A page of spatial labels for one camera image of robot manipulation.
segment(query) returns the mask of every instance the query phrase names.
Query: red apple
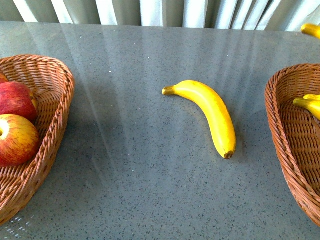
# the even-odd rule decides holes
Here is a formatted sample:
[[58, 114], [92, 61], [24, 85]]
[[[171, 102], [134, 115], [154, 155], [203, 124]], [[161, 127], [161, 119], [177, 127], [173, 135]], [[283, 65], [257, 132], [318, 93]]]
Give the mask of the red apple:
[[38, 101], [27, 85], [9, 81], [0, 84], [0, 115], [14, 114], [34, 122], [37, 118]]
[[6, 78], [5, 75], [3, 75], [3, 74], [0, 72], [0, 84], [6, 83], [6, 82], [9, 82], [9, 80]]
[[0, 167], [17, 166], [32, 159], [39, 142], [39, 132], [29, 120], [19, 115], [0, 115]]

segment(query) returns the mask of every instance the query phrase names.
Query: banana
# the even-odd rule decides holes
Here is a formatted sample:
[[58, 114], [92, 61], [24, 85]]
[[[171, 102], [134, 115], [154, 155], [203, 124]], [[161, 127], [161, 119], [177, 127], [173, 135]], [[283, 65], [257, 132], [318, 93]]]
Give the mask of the banana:
[[303, 24], [301, 27], [301, 32], [306, 35], [310, 35], [312, 37], [315, 37], [317, 39], [320, 39], [320, 26], [306, 23]]
[[163, 95], [178, 95], [197, 104], [209, 123], [214, 146], [224, 158], [230, 159], [236, 150], [235, 128], [221, 97], [209, 86], [194, 80], [184, 80], [166, 86]]
[[317, 119], [320, 120], [320, 101], [314, 99], [304, 99], [297, 97], [293, 100], [293, 105], [307, 109]]
[[313, 100], [317, 100], [320, 101], [320, 95], [318, 94], [306, 94], [303, 96], [304, 99], [313, 99]]

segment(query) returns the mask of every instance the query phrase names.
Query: gray countertop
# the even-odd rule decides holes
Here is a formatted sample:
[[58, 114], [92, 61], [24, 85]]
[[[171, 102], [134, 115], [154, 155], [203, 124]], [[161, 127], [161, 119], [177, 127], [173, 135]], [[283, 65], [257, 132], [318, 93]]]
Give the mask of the gray countertop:
[[[0, 57], [45, 55], [74, 74], [52, 170], [1, 239], [318, 239], [272, 141], [264, 90], [277, 71], [320, 62], [299, 32], [0, 22]], [[215, 89], [237, 135], [217, 153], [186, 79]]]

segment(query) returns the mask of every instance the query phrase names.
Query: brown wicker basket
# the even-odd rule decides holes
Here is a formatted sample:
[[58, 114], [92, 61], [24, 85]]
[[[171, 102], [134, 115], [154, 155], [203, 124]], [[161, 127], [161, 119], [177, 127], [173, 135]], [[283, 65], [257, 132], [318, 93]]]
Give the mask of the brown wicker basket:
[[320, 94], [320, 64], [278, 71], [265, 88], [265, 106], [284, 178], [307, 216], [320, 226], [320, 124], [294, 98]]
[[67, 127], [75, 80], [61, 61], [39, 55], [0, 59], [9, 81], [26, 84], [38, 100], [34, 125], [42, 144], [34, 159], [15, 167], [0, 167], [0, 225], [23, 209], [48, 176]]

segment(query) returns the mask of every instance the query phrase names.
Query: white curtain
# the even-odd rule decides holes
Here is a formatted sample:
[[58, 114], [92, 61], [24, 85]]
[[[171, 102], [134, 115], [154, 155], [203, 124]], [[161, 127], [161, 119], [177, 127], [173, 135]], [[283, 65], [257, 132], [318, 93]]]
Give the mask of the white curtain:
[[297, 32], [320, 0], [0, 0], [0, 21]]

